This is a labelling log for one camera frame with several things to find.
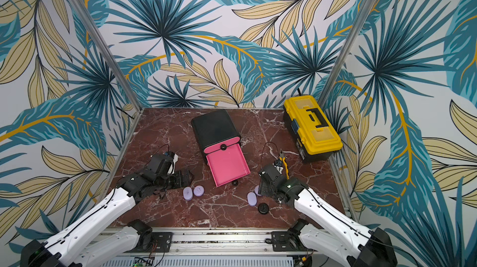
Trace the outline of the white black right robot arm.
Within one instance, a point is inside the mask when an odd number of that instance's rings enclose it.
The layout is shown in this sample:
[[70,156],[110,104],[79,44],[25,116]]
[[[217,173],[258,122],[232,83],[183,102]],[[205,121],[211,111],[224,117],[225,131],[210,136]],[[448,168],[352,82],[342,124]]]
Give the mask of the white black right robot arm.
[[390,236],[380,228],[371,230],[348,218],[297,178],[287,178],[273,165],[259,172],[259,193],[304,214],[309,222],[290,228],[304,248],[315,250],[344,267],[395,267],[397,258]]

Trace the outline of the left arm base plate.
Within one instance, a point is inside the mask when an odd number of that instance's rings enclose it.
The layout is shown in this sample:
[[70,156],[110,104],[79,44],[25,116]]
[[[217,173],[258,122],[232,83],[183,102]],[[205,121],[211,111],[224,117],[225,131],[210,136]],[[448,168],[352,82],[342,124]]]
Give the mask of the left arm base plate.
[[135,250],[138,252],[169,253],[173,232],[150,232],[142,234]]

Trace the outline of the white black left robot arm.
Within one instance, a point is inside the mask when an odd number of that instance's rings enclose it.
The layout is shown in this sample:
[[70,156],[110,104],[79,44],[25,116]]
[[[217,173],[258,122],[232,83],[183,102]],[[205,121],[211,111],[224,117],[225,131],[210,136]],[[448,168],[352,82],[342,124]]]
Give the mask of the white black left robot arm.
[[113,236],[93,240],[118,217],[142,200],[161,192],[188,187],[190,170],[175,169],[178,156],[166,152],[151,157],[143,169],[123,176],[96,206],[67,228],[44,242],[33,240],[21,252],[22,267],[99,267],[134,249],[148,251],[154,245],[152,228],[139,219]]

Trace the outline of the pink top drawer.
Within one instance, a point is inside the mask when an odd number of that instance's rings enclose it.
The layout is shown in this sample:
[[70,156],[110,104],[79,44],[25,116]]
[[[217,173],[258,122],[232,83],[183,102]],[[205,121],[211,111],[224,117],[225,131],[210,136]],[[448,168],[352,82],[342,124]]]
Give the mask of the pink top drawer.
[[232,137],[230,139],[218,142],[216,144],[210,145],[204,149],[205,154],[210,154],[219,150],[226,150],[228,147],[238,144],[240,142],[240,137]]

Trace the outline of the black pink drawer cabinet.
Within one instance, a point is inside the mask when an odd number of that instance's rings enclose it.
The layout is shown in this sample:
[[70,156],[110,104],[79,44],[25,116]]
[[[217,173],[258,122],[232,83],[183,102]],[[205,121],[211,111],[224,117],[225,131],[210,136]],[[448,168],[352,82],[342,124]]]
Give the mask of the black pink drawer cabinet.
[[191,120],[199,149],[202,154],[210,145],[222,142],[232,137],[240,137],[229,113],[225,109],[199,115]]

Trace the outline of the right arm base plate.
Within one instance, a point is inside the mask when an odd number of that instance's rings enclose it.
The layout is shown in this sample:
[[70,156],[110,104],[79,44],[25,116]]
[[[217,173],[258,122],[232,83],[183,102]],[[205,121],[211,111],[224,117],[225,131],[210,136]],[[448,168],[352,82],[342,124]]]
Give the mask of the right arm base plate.
[[288,231],[274,231],[270,242],[274,252],[306,252],[307,248]]

